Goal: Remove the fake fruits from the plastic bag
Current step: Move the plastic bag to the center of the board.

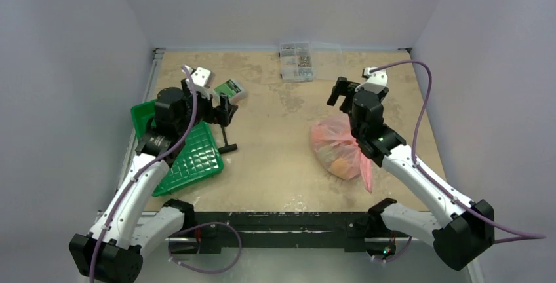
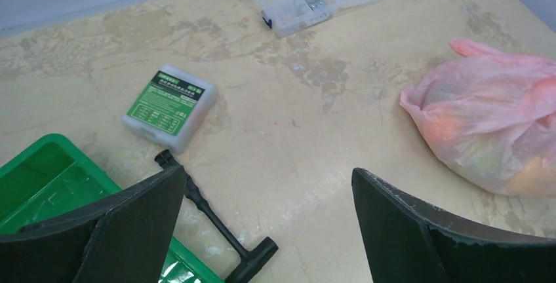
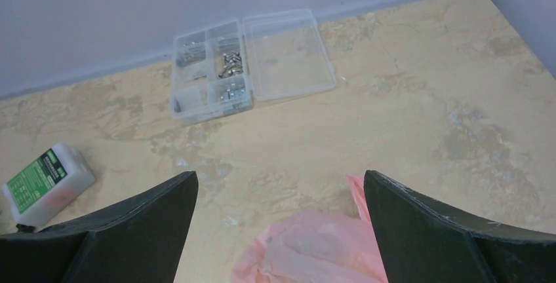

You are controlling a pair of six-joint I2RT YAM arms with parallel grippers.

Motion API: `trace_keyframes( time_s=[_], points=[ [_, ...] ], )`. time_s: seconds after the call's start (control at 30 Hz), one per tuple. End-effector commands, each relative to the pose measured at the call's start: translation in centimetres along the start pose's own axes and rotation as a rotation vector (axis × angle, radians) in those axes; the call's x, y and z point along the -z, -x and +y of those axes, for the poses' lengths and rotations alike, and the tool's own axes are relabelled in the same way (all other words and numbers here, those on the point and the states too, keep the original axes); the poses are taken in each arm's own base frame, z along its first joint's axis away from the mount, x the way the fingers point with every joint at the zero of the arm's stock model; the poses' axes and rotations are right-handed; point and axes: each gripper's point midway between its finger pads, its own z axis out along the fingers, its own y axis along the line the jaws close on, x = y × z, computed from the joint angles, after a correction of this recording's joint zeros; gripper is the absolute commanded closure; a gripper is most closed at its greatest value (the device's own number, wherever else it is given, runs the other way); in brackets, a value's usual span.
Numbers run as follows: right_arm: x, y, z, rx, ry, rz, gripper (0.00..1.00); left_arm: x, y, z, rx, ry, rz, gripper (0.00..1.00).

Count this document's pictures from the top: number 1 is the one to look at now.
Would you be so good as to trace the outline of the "pink plastic bag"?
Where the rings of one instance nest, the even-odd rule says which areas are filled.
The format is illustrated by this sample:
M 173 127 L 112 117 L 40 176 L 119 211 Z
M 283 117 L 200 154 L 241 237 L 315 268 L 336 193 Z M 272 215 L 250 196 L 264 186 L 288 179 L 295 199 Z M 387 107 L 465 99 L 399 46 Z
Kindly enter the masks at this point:
M 324 169 L 328 171 L 330 164 L 338 158 L 351 159 L 357 168 L 357 175 L 351 179 L 362 179 L 364 188 L 369 193 L 372 192 L 372 162 L 363 155 L 356 139 L 351 135 L 347 115 L 331 115 L 316 122 L 311 127 L 310 138 L 312 149 Z

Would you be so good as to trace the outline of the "orange fake fruit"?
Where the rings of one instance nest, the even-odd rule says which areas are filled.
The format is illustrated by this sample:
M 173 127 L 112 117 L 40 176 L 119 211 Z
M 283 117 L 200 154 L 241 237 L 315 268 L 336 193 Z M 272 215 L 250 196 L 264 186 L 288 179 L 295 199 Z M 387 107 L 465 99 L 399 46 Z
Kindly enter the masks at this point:
M 328 167 L 328 171 L 331 174 L 346 180 L 357 175 L 357 168 L 353 165 L 351 159 L 345 158 L 338 158 L 334 160 Z

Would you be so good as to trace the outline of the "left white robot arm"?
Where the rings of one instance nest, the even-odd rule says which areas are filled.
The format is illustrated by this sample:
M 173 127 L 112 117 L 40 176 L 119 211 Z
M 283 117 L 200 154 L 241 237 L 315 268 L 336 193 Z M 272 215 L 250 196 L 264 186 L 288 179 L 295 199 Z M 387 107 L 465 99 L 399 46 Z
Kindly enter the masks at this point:
M 180 88 L 160 91 L 151 101 L 152 113 L 121 188 L 106 211 L 87 234 L 76 234 L 69 251 L 79 273 L 92 281 L 134 282 L 144 259 L 171 235 L 196 234 L 198 228 L 192 204 L 169 200 L 152 220 L 138 225 L 143 209 L 155 188 L 166 176 L 186 143 L 183 137 L 201 122 L 227 127 L 238 110 L 226 94 L 212 103 L 208 89 Z

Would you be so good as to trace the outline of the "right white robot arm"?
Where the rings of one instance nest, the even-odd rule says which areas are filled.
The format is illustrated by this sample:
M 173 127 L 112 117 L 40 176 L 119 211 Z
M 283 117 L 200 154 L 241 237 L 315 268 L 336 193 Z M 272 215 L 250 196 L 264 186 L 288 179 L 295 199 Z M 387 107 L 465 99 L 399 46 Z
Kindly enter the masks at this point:
M 494 218 L 494 208 L 455 190 L 436 173 L 412 156 L 406 140 L 384 122 L 382 100 L 387 88 L 379 92 L 339 77 L 327 105 L 334 106 L 340 96 L 340 111 L 349 117 L 351 135 L 367 160 L 400 180 L 422 201 L 428 212 L 418 212 L 387 198 L 373 206 L 369 229 L 376 235 L 399 231 L 430 245 L 439 259 L 454 270 L 462 270 L 495 241 L 494 228 L 482 217 Z

